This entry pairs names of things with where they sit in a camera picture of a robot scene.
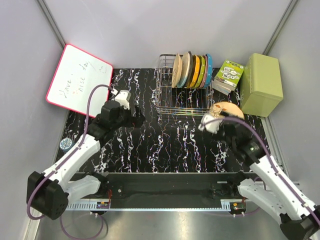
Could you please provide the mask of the beige leaf plate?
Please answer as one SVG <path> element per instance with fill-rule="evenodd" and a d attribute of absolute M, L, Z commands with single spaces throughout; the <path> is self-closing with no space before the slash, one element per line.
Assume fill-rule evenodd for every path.
<path fill-rule="evenodd" d="M 209 109 L 209 113 L 215 118 L 224 118 L 221 112 L 236 116 L 242 120 L 245 119 L 242 110 L 234 103 L 228 101 L 215 102 Z"/>

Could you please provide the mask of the beige bird plate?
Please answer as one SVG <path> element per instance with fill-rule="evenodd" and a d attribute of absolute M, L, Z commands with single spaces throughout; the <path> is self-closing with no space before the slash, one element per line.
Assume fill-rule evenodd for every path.
<path fill-rule="evenodd" d="M 174 59 L 173 68 L 172 68 L 172 78 L 171 78 L 171 87 L 175 88 L 180 81 L 182 74 L 182 57 L 177 53 Z"/>

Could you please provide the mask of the cream and blue plate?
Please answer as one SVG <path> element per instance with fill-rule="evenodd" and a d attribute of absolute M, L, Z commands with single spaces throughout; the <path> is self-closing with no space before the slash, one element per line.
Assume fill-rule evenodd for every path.
<path fill-rule="evenodd" d="M 186 52 L 182 56 L 182 70 L 181 70 L 180 80 L 177 84 L 178 88 L 182 88 L 185 86 L 185 83 L 188 79 L 188 74 L 190 71 L 191 60 L 192 60 L 192 52 L 191 51 Z"/>

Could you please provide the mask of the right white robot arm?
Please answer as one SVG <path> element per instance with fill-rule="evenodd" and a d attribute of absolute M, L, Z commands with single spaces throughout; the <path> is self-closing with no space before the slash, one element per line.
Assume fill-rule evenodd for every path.
<path fill-rule="evenodd" d="M 251 200 L 268 213 L 289 240 L 308 240 L 320 230 L 320 207 L 302 193 L 269 153 L 261 137 L 238 117 L 223 117 L 206 129 L 217 133 L 232 153 L 260 178 L 270 192 L 244 173 L 227 185 L 228 195 Z"/>

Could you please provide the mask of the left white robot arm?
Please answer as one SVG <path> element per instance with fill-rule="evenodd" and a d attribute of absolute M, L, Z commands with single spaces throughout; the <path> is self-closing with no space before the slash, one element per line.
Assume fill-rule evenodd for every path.
<path fill-rule="evenodd" d="M 30 219 L 35 209 L 52 220 L 59 218 L 67 206 L 81 198 L 94 195 L 103 198 L 108 193 L 106 177 L 89 173 L 80 180 L 71 182 L 79 168 L 114 136 L 119 128 L 140 128 L 145 117 L 141 108 L 125 109 L 115 100 L 106 101 L 101 112 L 86 122 L 79 141 L 55 164 L 39 173 L 34 171 L 27 179 L 27 215 Z"/>

